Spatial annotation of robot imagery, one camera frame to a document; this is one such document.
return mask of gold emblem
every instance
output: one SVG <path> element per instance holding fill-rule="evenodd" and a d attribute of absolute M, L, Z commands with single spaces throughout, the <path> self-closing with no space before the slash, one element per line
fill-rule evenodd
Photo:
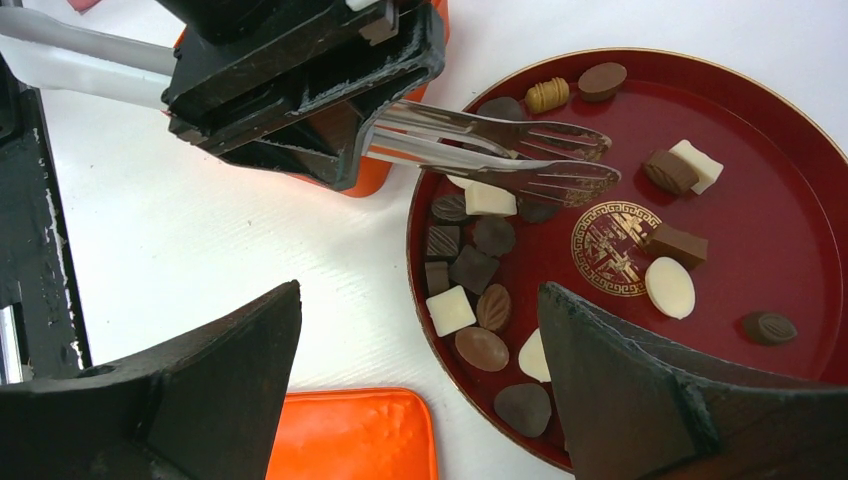
<path fill-rule="evenodd" d="M 650 261 L 639 250 L 660 223 L 652 211 L 635 203 L 595 205 L 577 220 L 571 233 L 577 269 L 595 288 L 611 295 L 643 295 L 643 272 Z"/>

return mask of dark chocolate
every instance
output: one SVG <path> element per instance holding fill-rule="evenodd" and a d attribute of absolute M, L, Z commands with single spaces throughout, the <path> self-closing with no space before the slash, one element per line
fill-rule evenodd
<path fill-rule="evenodd" d="M 748 338 L 761 345 L 782 345 L 798 336 L 788 318 L 773 312 L 754 312 L 742 320 Z"/>
<path fill-rule="evenodd" d="M 477 322 L 492 332 L 501 332 L 512 315 L 512 301 L 503 285 L 489 285 L 477 301 Z"/>
<path fill-rule="evenodd" d="M 448 276 L 454 282 L 472 293 L 482 295 L 492 281 L 501 262 L 480 253 L 476 248 L 466 245 L 459 257 L 448 269 Z"/>
<path fill-rule="evenodd" d="M 448 262 L 427 262 L 424 264 L 424 272 L 427 275 L 427 293 L 430 297 L 450 289 Z"/>
<path fill-rule="evenodd" d="M 672 194 L 683 195 L 698 183 L 698 173 L 682 158 L 667 151 L 654 150 L 642 171 L 660 189 Z"/>
<path fill-rule="evenodd" d="M 602 63 L 595 65 L 583 72 L 577 81 L 580 90 L 580 98 L 586 102 L 603 102 L 612 98 L 624 79 L 627 78 L 627 69 L 618 63 Z"/>
<path fill-rule="evenodd" d="M 686 270 L 692 270 L 707 261 L 707 240 L 681 232 L 661 223 L 648 235 L 645 253 L 654 257 L 670 257 Z"/>
<path fill-rule="evenodd" d="M 484 372 L 499 372 L 509 363 L 503 340 L 480 327 L 465 327 L 454 337 L 456 350 L 466 362 Z"/>
<path fill-rule="evenodd" d="M 443 195 L 433 201 L 430 207 L 436 223 L 447 225 L 462 225 L 471 220 L 465 213 L 465 195 Z"/>
<path fill-rule="evenodd" d="M 562 209 L 561 204 L 518 199 L 518 215 L 528 223 L 547 222 Z"/>
<path fill-rule="evenodd" d="M 477 115 L 513 122 L 527 120 L 527 115 L 524 114 L 521 104 L 518 103 L 518 100 L 510 97 L 498 97 L 489 100 L 480 105 L 480 108 L 477 109 Z"/>
<path fill-rule="evenodd" d="M 516 432 L 536 438 L 551 421 L 551 398 L 539 384 L 512 385 L 495 396 L 495 413 Z"/>
<path fill-rule="evenodd" d="M 474 244 L 477 250 L 491 257 L 500 257 L 515 246 L 515 229 L 503 217 L 486 216 L 474 225 Z"/>
<path fill-rule="evenodd" d="M 459 255 L 459 227 L 434 225 L 427 231 L 427 259 L 453 260 Z"/>

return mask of red tray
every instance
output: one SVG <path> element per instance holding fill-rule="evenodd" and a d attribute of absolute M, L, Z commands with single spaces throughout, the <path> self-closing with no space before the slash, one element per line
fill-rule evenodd
<path fill-rule="evenodd" d="M 576 92 L 586 69 L 603 62 L 627 67 L 628 80 L 602 104 L 572 98 L 563 108 L 533 116 L 584 125 L 613 140 L 602 161 L 623 180 L 586 208 L 561 211 L 547 223 L 508 220 L 518 241 L 501 258 L 493 283 L 513 300 L 507 368 L 486 373 L 456 352 L 453 335 L 435 335 L 424 301 L 424 242 L 434 198 L 461 193 L 441 175 L 422 174 L 410 210 L 409 274 L 424 331 L 433 350 L 468 400 L 497 428 L 540 458 L 569 469 L 559 422 L 537 439 L 521 437 L 500 421 L 492 403 L 504 387 L 533 381 L 518 368 L 521 345 L 538 326 L 536 289 L 555 281 L 637 325 L 722 359 L 807 379 L 848 384 L 848 333 L 843 278 L 848 272 L 848 164 L 834 143 L 803 113 L 762 85 L 719 65 L 692 57 L 638 49 L 596 50 L 557 57 L 523 70 L 491 88 L 470 106 L 510 96 L 554 76 Z M 673 199 L 640 171 L 653 149 L 681 139 L 725 165 L 703 195 Z M 709 239 L 709 260 L 692 272 L 697 304 L 683 321 L 660 314 L 642 283 L 650 259 L 636 235 L 660 221 Z M 471 227 L 464 240 L 470 242 Z M 610 242 L 603 259 L 592 235 L 628 235 Z M 627 269 L 611 268 L 610 258 Z M 477 298 L 469 294 L 472 306 Z M 744 336 L 741 319 L 755 310 L 780 312 L 799 335 L 780 347 L 758 346 Z"/>

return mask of white chocolate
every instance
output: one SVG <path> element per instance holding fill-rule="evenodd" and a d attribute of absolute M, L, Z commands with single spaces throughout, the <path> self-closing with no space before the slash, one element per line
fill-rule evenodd
<path fill-rule="evenodd" d="M 660 257 L 645 272 L 645 288 L 655 307 L 669 317 L 682 320 L 695 309 L 695 285 L 683 265 Z"/>
<path fill-rule="evenodd" d="M 692 187 L 692 191 L 698 195 L 704 193 L 704 190 L 714 184 L 718 180 L 718 176 L 721 175 L 721 171 L 724 170 L 724 165 L 695 148 L 689 140 L 677 142 L 677 145 L 671 147 L 669 152 L 688 163 L 698 174 L 698 183 Z"/>
<path fill-rule="evenodd" d="M 498 187 L 474 182 L 465 189 L 465 213 L 509 217 L 518 213 L 515 195 Z"/>
<path fill-rule="evenodd" d="M 457 330 L 474 325 L 477 317 L 468 303 L 465 289 L 457 285 L 448 291 L 430 297 L 425 302 L 433 319 L 436 335 L 444 337 Z"/>
<path fill-rule="evenodd" d="M 545 359 L 545 349 L 542 346 L 542 332 L 538 328 L 530 334 L 530 338 L 524 342 L 524 346 L 519 350 L 518 368 L 525 375 L 535 378 L 539 382 L 551 381 L 551 372 L 548 370 L 548 361 Z"/>
<path fill-rule="evenodd" d="M 448 177 L 448 180 L 450 180 L 452 184 L 456 185 L 457 187 L 459 187 L 463 190 L 470 187 L 472 183 L 475 183 L 474 180 L 469 180 L 467 178 L 455 177 L 453 175 L 448 175 L 447 177 Z"/>

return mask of oval chocolate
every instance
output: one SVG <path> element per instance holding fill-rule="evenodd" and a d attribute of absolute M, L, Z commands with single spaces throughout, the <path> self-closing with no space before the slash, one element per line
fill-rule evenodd
<path fill-rule="evenodd" d="M 465 213 L 465 195 L 442 195 L 433 201 L 430 210 L 437 223 L 460 225 L 471 219 Z"/>
<path fill-rule="evenodd" d="M 512 385 L 495 397 L 495 413 L 516 432 L 536 438 L 548 428 L 551 399 L 539 384 Z"/>
<path fill-rule="evenodd" d="M 518 100 L 510 97 L 498 97 L 489 100 L 480 105 L 480 108 L 477 109 L 477 115 L 513 122 L 527 120 L 527 115 L 524 114 L 521 104 L 518 103 Z"/>
<path fill-rule="evenodd" d="M 515 229 L 503 217 L 486 216 L 474 225 L 477 250 L 490 257 L 500 257 L 515 246 Z"/>
<path fill-rule="evenodd" d="M 748 338 L 762 345 L 781 345 L 798 336 L 788 318 L 773 312 L 754 312 L 742 320 Z"/>
<path fill-rule="evenodd" d="M 518 200 L 518 215 L 528 223 L 542 223 L 553 218 L 560 211 L 558 203 L 535 202 L 521 198 Z"/>
<path fill-rule="evenodd" d="M 465 327 L 456 332 L 454 343 L 466 362 L 484 372 L 499 372 L 509 363 L 506 344 L 485 328 Z"/>
<path fill-rule="evenodd" d="M 624 65 L 613 62 L 595 65 L 583 72 L 577 81 L 580 98 L 586 102 L 603 102 L 618 92 L 625 78 L 627 69 Z"/>
<path fill-rule="evenodd" d="M 503 285 L 489 285 L 480 300 L 477 301 L 477 321 L 480 326 L 492 332 L 500 332 L 509 323 L 512 314 L 512 301 Z"/>

